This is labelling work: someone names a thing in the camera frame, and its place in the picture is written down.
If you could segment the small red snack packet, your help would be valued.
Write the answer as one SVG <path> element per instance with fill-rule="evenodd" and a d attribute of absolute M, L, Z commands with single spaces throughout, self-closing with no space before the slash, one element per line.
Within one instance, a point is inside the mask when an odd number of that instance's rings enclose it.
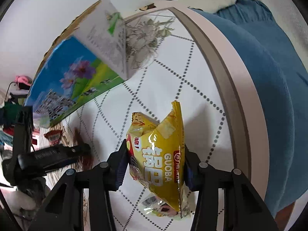
<path fill-rule="evenodd" d="M 58 145 L 61 137 L 62 137 L 63 131 L 58 129 L 58 130 L 50 130 L 46 134 L 44 134 L 44 137 L 48 140 L 50 146 L 55 146 Z"/>

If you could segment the small girl picture packet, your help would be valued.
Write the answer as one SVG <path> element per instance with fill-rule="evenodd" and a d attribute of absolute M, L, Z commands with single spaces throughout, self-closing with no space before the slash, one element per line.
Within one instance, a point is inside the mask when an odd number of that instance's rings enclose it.
<path fill-rule="evenodd" d="M 176 220 L 190 218 L 196 207 L 196 197 L 186 186 L 184 187 L 184 193 L 186 195 L 183 197 L 182 213 L 173 209 L 152 192 L 142 197 L 138 204 L 138 209 L 146 216 L 168 217 Z"/>

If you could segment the yellow guoba snack packet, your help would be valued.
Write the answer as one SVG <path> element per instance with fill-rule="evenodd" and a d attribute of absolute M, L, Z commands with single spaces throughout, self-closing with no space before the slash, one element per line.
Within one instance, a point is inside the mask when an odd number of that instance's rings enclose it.
<path fill-rule="evenodd" d="M 173 101 L 171 112 L 158 124 L 134 112 L 126 145 L 131 177 L 182 213 L 185 143 L 180 103 Z"/>

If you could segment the clothes rack with clothes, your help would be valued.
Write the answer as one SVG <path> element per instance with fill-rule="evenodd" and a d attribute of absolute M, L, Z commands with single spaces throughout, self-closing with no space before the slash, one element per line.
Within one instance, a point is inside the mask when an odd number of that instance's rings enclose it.
<path fill-rule="evenodd" d="M 13 146 L 15 122 L 21 108 L 11 101 L 1 104 L 1 149 L 5 144 Z"/>

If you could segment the white cloth pile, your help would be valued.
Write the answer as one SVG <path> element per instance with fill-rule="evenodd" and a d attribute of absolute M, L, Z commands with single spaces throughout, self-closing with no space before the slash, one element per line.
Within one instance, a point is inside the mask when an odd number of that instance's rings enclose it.
<path fill-rule="evenodd" d="M 48 196 L 50 188 L 44 177 L 30 180 L 30 183 L 18 186 L 13 192 L 12 212 L 18 217 L 32 220 L 43 201 Z"/>

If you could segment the pink plush toy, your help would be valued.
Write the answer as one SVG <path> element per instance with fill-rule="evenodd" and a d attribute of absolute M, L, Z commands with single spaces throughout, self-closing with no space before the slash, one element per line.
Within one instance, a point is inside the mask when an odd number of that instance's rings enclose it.
<path fill-rule="evenodd" d="M 16 76 L 14 82 L 20 90 L 30 90 L 32 85 L 32 79 L 28 76 Z"/>

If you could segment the blue milk cardboard box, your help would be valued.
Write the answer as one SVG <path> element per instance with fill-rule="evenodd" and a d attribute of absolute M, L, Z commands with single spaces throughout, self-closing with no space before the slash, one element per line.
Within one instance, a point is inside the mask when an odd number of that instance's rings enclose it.
<path fill-rule="evenodd" d="M 98 0 L 54 40 L 25 105 L 48 128 L 127 79 L 125 21 L 110 0 Z"/>

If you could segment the white floral quilted bedspread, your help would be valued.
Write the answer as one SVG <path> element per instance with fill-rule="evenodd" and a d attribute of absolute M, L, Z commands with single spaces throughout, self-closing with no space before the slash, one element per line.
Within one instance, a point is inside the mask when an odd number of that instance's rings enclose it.
<path fill-rule="evenodd" d="M 120 148 L 134 112 L 158 124 L 178 101 L 188 149 L 216 169 L 240 169 L 264 197 L 269 174 L 264 113 L 230 41 L 209 20 L 180 6 L 123 19 L 128 79 L 53 126 L 65 128 L 66 142 L 78 129 L 98 164 Z"/>

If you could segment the blue blanket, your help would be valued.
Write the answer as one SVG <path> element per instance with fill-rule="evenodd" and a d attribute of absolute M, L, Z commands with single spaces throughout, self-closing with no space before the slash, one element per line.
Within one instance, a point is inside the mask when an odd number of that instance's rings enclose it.
<path fill-rule="evenodd" d="M 236 0 L 200 14 L 230 41 L 257 90 L 269 140 L 265 203 L 276 215 L 307 191 L 307 71 L 264 3 Z"/>

